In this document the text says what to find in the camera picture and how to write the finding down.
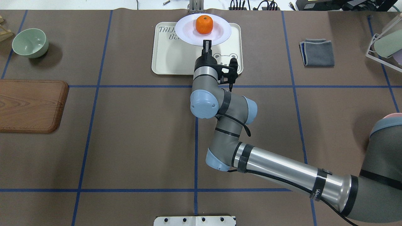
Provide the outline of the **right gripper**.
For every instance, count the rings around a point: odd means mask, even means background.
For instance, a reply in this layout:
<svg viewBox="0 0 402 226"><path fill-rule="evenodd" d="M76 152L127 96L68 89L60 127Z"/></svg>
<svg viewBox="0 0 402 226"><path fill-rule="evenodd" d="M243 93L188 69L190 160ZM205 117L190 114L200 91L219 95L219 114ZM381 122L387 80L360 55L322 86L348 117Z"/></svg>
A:
<svg viewBox="0 0 402 226"><path fill-rule="evenodd" d="M212 56L211 46L211 40L203 40L202 55L196 59L194 71L202 66L217 65L217 60Z"/></svg>

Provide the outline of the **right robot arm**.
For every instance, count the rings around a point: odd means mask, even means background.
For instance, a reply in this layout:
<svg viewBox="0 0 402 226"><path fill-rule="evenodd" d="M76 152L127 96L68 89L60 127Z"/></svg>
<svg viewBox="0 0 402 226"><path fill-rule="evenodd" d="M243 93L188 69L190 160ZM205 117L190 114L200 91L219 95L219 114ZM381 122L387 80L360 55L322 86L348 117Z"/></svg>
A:
<svg viewBox="0 0 402 226"><path fill-rule="evenodd" d="M203 40L195 62L190 110L200 119L217 118L206 163L213 169L251 173L287 184L317 202L321 201L347 222L401 221L401 113L392 113L373 127L358 176L338 176L239 140L257 116L257 104L219 88L237 79L237 59L220 65L212 55L212 41Z"/></svg>

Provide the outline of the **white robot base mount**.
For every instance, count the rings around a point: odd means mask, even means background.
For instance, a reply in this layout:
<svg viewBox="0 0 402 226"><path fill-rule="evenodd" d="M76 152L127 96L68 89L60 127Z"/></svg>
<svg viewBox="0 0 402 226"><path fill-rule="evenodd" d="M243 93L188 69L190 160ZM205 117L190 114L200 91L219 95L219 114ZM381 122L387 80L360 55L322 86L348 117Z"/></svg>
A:
<svg viewBox="0 0 402 226"><path fill-rule="evenodd" d="M161 216L154 226L236 226L234 216Z"/></svg>

